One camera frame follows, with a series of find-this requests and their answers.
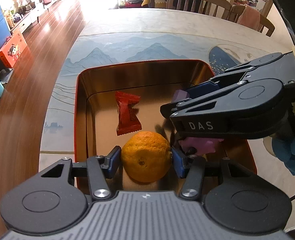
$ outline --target orange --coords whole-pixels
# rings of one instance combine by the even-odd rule
[[[156,132],[138,132],[123,146],[121,160],[132,179],[157,181],[171,166],[169,142]]]

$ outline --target red packet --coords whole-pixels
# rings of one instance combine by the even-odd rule
[[[141,97],[117,91],[115,92],[115,99],[118,103],[119,113],[117,135],[142,130],[142,125],[136,117],[134,109],[132,109],[140,101]]]

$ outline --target wooden chair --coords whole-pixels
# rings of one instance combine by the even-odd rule
[[[231,9],[230,16],[228,18],[229,21],[237,23],[240,15],[243,13],[245,9],[244,5],[233,5]],[[264,27],[268,28],[266,36],[271,36],[275,30],[273,23],[271,23],[268,19],[266,19],[263,15],[260,14],[260,25],[257,29],[258,32],[262,33]]]
[[[189,11],[195,12],[196,1],[197,0],[193,0],[192,7]],[[175,6],[173,6],[173,2],[174,2],[174,0],[167,0],[166,8],[167,9],[176,9],[176,10],[182,9],[182,7],[181,7],[182,0],[178,0],[176,8],[175,8]],[[183,9],[184,11],[187,11],[187,9],[188,9],[188,2],[189,2],[189,0],[185,0],[184,9]],[[200,4],[199,10],[198,10],[198,13],[209,15],[212,4],[216,5],[213,16],[214,17],[216,16],[217,8],[218,8],[218,6],[220,6],[220,7],[224,8],[224,13],[222,15],[222,19],[226,20],[229,13],[230,13],[231,7],[232,7],[232,5],[227,0],[201,0],[201,4]]]

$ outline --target white table surface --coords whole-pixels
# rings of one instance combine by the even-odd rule
[[[83,29],[58,76],[46,113],[47,127],[43,130],[40,151],[67,154],[74,151],[73,93],[78,73],[88,67],[125,62],[155,44],[170,50],[167,52],[174,58],[184,55],[207,63],[210,49],[220,44],[235,48],[239,54],[241,48],[251,55],[250,60],[273,52],[290,51],[264,34],[217,17],[147,8],[102,11]],[[150,59],[169,57],[169,54],[151,55]],[[258,174],[289,196],[295,194],[295,177],[282,162],[267,153],[262,139],[251,140],[249,145]],[[293,203],[288,226],[295,225],[295,201]]]

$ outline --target gloved hand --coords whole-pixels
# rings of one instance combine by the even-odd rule
[[[292,175],[295,175],[295,138],[292,141],[282,141],[278,138],[264,138],[266,150],[284,162]]]

